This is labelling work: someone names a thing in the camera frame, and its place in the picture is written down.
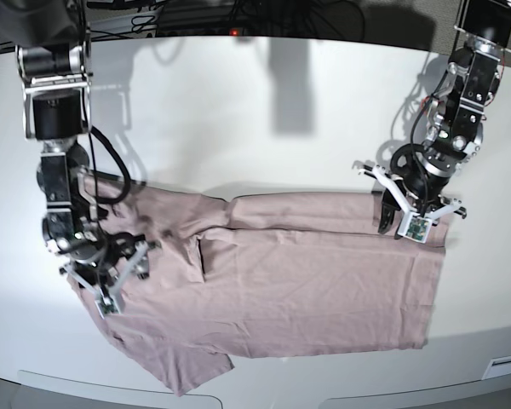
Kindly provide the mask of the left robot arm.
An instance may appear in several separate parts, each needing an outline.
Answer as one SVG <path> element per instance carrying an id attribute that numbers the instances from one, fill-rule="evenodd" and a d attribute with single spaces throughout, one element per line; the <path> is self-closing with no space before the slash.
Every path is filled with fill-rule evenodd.
<path id="1" fill-rule="evenodd" d="M 511 1 L 462 2 L 455 29 L 465 42 L 452 50 L 443 77 L 416 115 L 427 120 L 424 140 L 417 143 L 411 135 L 387 169 L 359 166 L 360 174 L 384 188 L 380 234 L 400 215 L 395 237 L 425 243 L 442 217 L 467 215 L 461 201 L 442 190 L 482 146 L 485 107 L 497 95 L 503 57 L 511 53 Z"/>

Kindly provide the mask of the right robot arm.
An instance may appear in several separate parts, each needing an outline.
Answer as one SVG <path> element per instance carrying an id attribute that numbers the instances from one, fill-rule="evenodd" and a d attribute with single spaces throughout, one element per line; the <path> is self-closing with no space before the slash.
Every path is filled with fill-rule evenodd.
<path id="1" fill-rule="evenodd" d="M 124 309 L 122 288 L 131 277 L 149 276 L 148 252 L 158 247 L 145 235 L 108 233 L 108 207 L 127 198 L 129 171 L 111 142 L 92 124 L 90 28 L 82 1 L 0 1 L 0 28 L 15 46 L 22 81 L 23 128 L 41 142 L 37 183 L 46 198 L 42 221 L 48 250 L 65 256 L 60 268 L 93 297 L 102 316 Z M 123 187 L 116 197 L 88 192 L 98 181 L 94 151 L 78 137 L 97 139 L 118 165 Z"/>

